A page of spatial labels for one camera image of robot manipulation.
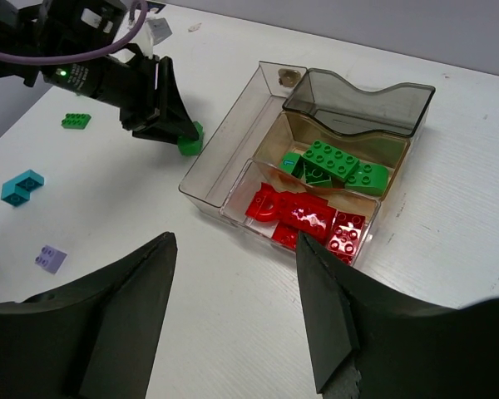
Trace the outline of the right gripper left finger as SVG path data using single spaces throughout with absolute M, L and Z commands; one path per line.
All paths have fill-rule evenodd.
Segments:
M 0 398 L 143 398 L 175 273 L 165 232 L 122 259 L 0 303 Z

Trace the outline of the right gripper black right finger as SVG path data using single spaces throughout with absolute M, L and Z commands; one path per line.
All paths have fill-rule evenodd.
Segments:
M 499 398 L 499 298 L 447 308 L 390 288 L 300 234 L 296 266 L 324 398 Z

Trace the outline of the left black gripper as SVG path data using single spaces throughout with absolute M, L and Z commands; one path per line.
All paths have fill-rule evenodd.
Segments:
M 111 44 L 126 13 L 120 1 L 45 1 L 16 8 L 0 1 L 0 78 L 44 81 L 120 111 L 132 136 L 177 145 L 200 133 L 180 96 L 170 57 L 145 57 L 127 43 L 121 62 Z

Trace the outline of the green curved lego brick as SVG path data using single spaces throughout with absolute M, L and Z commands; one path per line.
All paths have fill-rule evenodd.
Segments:
M 185 137 L 179 137 L 177 141 L 178 150 L 183 156 L 196 156 L 203 148 L 204 142 L 204 129 L 201 123 L 194 121 L 194 128 L 198 132 L 198 139 L 191 140 Z

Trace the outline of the purple lego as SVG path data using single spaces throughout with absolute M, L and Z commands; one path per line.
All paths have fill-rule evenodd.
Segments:
M 66 257 L 67 254 L 61 250 L 55 249 L 50 245 L 45 245 L 42 247 L 40 254 L 35 258 L 34 263 L 44 271 L 56 274 Z

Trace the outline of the red square lego brick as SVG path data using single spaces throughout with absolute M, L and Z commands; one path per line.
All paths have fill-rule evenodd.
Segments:
M 339 260 L 351 265 L 362 237 L 365 217 L 339 211 L 325 248 Z

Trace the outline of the red curved lego brick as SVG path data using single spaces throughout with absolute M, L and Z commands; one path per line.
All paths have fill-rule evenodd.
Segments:
M 280 219 L 280 199 L 280 193 L 272 185 L 262 183 L 249 203 L 245 215 L 263 223 L 278 221 Z

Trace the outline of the dark green lego brick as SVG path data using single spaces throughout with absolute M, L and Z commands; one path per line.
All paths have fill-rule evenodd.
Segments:
M 332 177 L 326 172 L 304 163 L 303 179 L 304 183 L 314 187 L 332 188 Z

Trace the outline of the cyan lego brick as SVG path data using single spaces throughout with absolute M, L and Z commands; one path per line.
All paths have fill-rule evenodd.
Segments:
M 31 193 L 43 187 L 45 179 L 34 170 L 26 170 L 2 185 L 1 201 L 18 207 L 27 203 Z

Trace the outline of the green square lego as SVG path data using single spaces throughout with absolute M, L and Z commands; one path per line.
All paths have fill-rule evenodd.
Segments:
M 283 172 L 292 175 L 297 179 L 300 179 L 304 173 L 302 156 L 294 152 L 287 152 L 279 162 L 278 167 Z

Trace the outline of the green lego plate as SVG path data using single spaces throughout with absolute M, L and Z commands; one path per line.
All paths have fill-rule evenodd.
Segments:
M 302 154 L 304 162 L 343 183 L 359 167 L 359 158 L 321 140 L 316 140 Z

